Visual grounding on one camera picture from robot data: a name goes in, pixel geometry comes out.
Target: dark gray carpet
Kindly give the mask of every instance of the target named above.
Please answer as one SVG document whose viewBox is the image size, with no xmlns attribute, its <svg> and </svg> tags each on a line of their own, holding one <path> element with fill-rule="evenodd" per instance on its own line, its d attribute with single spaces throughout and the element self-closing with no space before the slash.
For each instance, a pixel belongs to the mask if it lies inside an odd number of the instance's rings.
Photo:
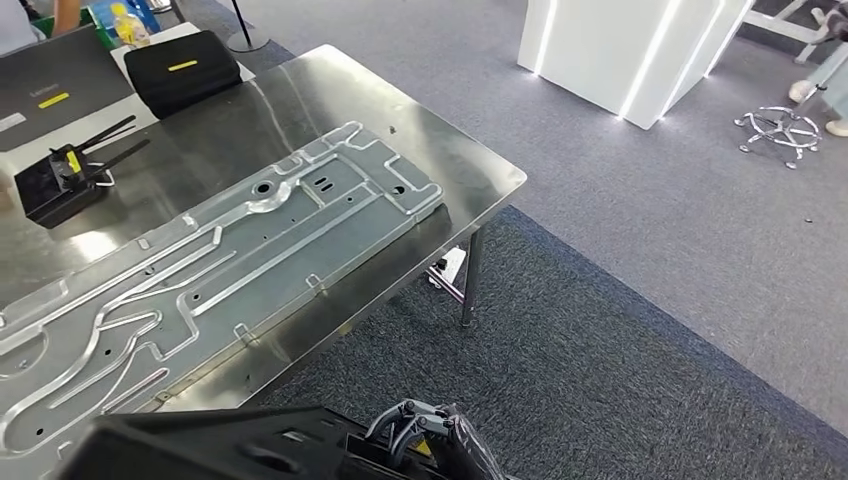
<svg viewBox="0 0 848 480">
<path fill-rule="evenodd" d="M 457 401 L 524 479 L 848 478 L 844 437 L 518 210 L 485 248 L 476 329 L 417 281 L 260 402 Z"/>
</svg>

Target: white shoe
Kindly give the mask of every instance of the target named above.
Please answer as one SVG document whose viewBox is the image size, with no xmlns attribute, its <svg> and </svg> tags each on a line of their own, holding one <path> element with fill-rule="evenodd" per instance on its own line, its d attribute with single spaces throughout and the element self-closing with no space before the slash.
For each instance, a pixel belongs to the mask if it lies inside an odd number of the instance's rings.
<svg viewBox="0 0 848 480">
<path fill-rule="evenodd" d="M 843 119 L 827 122 L 824 128 L 833 136 L 848 137 L 848 120 Z"/>
<path fill-rule="evenodd" d="M 799 80 L 792 84 L 792 87 L 789 89 L 789 98 L 792 99 L 795 103 L 801 103 L 807 98 L 807 95 L 810 94 L 813 89 L 816 88 L 816 85 L 809 80 Z"/>
<path fill-rule="evenodd" d="M 813 14 L 813 18 L 816 19 L 816 23 L 824 25 L 824 22 L 827 20 L 827 15 L 824 13 L 824 10 L 816 7 L 810 13 Z"/>
</svg>

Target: floor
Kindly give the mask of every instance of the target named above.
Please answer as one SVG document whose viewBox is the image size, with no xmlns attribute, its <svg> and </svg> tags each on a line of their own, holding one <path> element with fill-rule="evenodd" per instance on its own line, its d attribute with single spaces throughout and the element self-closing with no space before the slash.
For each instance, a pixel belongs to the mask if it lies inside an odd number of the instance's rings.
<svg viewBox="0 0 848 480">
<path fill-rule="evenodd" d="M 789 56 L 733 42 L 644 132 L 515 65 L 526 0 L 239 5 L 295 54 L 336 45 L 523 168 L 518 208 L 848 433 L 848 141 L 792 172 L 769 148 L 741 154 L 731 123 L 783 101 L 806 74 Z"/>
<path fill-rule="evenodd" d="M 486 232 L 474 329 L 420 278 L 254 401 L 457 402 L 522 480 L 848 478 L 848 439 L 529 217 Z"/>
</svg>

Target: metal sheet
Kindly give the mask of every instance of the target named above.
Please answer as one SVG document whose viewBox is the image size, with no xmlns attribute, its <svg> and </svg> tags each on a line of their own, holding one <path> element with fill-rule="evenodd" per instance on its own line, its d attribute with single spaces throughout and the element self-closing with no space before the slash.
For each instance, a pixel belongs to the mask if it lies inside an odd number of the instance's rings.
<svg viewBox="0 0 848 480">
<path fill-rule="evenodd" d="M 351 122 L 11 304 L 0 317 L 0 470 L 36 478 L 90 417 L 167 400 L 441 199 Z"/>
</svg>

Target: black case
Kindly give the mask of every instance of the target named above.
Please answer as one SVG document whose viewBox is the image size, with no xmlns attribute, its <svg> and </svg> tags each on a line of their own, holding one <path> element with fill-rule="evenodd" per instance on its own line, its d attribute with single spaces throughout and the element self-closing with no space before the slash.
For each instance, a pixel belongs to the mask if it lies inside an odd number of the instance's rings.
<svg viewBox="0 0 848 480">
<path fill-rule="evenodd" d="M 66 145 L 61 152 L 64 154 L 69 148 Z M 82 167 L 89 169 L 85 155 L 77 152 L 77 157 Z M 72 172 L 65 162 L 54 162 L 51 158 L 52 155 L 42 158 L 15 175 L 26 217 L 44 228 L 55 228 L 106 194 L 105 188 L 94 183 L 64 185 L 60 175 Z"/>
<path fill-rule="evenodd" d="M 133 50 L 124 60 L 130 82 L 159 119 L 241 83 L 238 63 L 208 30 Z"/>
</svg>

